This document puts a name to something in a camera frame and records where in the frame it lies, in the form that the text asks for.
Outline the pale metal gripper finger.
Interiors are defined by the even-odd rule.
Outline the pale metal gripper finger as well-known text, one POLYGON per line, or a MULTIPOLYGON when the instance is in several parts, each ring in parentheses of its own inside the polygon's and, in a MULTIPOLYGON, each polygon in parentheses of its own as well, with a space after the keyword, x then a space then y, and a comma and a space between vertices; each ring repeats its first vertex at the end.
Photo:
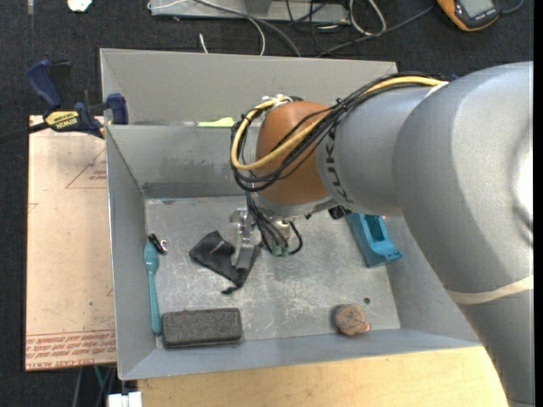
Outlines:
POLYGON ((260 245, 240 244, 233 255, 233 267, 236 270, 251 270, 260 253, 260 245))
POLYGON ((239 244, 253 244, 254 227, 252 216, 247 208, 236 209, 229 217, 231 238, 239 244))

